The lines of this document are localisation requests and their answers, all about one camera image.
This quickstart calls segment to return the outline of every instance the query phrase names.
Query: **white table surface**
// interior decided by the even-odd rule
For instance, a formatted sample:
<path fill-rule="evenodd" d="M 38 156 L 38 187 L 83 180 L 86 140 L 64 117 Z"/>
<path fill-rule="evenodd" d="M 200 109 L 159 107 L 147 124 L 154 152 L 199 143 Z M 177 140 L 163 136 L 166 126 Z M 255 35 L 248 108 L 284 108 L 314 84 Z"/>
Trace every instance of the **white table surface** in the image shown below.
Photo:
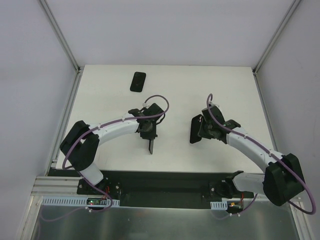
<path fill-rule="evenodd" d="M 146 73 L 142 92 L 130 91 L 135 72 Z M 169 100 L 170 109 L 157 127 L 153 155 L 148 140 L 138 133 L 123 135 L 98 148 L 94 161 L 101 170 L 260 173 L 245 155 L 221 141 L 189 143 L 191 119 L 206 107 L 209 93 L 225 120 L 234 119 L 272 147 L 250 67 L 86 65 L 66 132 L 79 120 L 93 124 L 120 118 L 130 109 L 140 109 L 147 97 L 160 94 Z M 163 99 L 153 98 L 150 104 L 153 101 L 166 108 Z M 60 152 L 57 169 L 63 159 Z"/>

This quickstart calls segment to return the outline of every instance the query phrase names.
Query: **white wall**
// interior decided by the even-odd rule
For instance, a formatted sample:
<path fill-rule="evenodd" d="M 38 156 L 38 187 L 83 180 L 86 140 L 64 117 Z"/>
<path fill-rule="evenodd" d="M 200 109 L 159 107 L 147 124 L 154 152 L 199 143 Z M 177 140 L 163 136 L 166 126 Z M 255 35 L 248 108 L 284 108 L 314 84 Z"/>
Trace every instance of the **white wall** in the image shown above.
<path fill-rule="evenodd" d="M 1 1 L 0 33 L 0 239 L 14 240 L 75 71 L 37 1 Z"/>
<path fill-rule="evenodd" d="M 48 0 L 85 64 L 251 66 L 293 0 Z"/>
<path fill-rule="evenodd" d="M 300 159 L 320 208 L 320 1 L 305 0 L 258 73 L 280 151 Z M 311 216 L 320 239 L 320 213 Z"/>

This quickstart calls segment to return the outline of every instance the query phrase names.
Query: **metal sheet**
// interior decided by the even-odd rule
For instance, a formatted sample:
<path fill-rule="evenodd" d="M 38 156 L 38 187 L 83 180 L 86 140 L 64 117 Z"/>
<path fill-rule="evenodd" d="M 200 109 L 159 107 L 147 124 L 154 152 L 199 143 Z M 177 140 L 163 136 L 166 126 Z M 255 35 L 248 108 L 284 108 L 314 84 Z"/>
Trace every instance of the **metal sheet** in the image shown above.
<path fill-rule="evenodd" d="M 43 217 L 57 218 L 73 209 L 46 206 Z M 216 219 L 211 210 L 120 207 L 100 213 L 81 209 L 55 222 L 41 221 L 40 225 L 39 240 L 299 239 L 290 207 L 277 207 L 268 201 L 257 201 L 240 217 L 225 220 Z"/>

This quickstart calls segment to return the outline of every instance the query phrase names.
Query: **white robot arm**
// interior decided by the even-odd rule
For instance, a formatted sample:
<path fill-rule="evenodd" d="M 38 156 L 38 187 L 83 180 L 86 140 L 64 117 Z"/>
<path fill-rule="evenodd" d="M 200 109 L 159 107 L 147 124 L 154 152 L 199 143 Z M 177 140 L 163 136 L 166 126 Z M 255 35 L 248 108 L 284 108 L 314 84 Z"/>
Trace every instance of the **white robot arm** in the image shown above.
<path fill-rule="evenodd" d="M 86 124 L 82 120 L 78 121 L 73 125 L 67 136 L 62 141 L 60 150 L 66 156 L 72 148 L 72 145 L 83 133 L 96 129 L 86 135 L 85 138 L 76 145 L 69 155 L 68 160 L 72 167 L 76 171 L 80 172 L 80 174 L 92 185 L 98 189 L 104 190 L 106 180 L 97 165 L 94 163 L 97 148 L 107 141 L 122 135 L 139 133 L 141 138 L 149 140 L 149 152 L 153 154 L 153 141 L 158 136 L 156 133 L 157 124 L 160 123 L 157 123 L 157 120 L 161 116 L 152 116 L 160 115 L 163 112 L 164 111 L 156 103 L 153 103 L 148 108 L 144 107 L 141 110 L 129 110 L 128 113 L 120 117 L 120 119 L 127 120 L 116 122 L 103 128 L 100 128 L 100 123 Z"/>
<path fill-rule="evenodd" d="M 215 116 L 215 120 L 220 124 L 217 124 L 211 115 Z M 263 148 L 268 149 L 267 147 L 248 135 L 246 130 L 236 121 L 225 121 L 216 105 L 211 105 L 209 109 L 203 109 L 202 114 L 195 116 L 191 121 L 190 143 L 199 142 L 202 138 L 217 139 L 236 148 L 263 171 L 261 174 L 243 171 L 231 174 L 214 188 L 221 197 L 232 198 L 239 192 L 247 191 L 266 195 L 273 204 L 281 206 L 304 190 L 301 183 L 291 173 L 271 155 L 263 151 Z M 291 153 L 284 155 L 273 150 L 271 152 L 304 181 L 296 156 Z"/>

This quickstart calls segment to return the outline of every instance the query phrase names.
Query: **black smartphone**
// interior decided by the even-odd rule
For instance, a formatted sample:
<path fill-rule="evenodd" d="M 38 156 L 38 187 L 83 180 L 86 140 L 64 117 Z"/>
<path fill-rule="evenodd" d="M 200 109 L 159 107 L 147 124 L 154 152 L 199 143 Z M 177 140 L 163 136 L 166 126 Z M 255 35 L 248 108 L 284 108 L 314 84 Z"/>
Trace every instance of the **black smartphone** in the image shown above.
<path fill-rule="evenodd" d="M 136 71 L 133 75 L 130 91 L 141 93 L 144 88 L 146 76 L 147 74 L 145 72 Z"/>

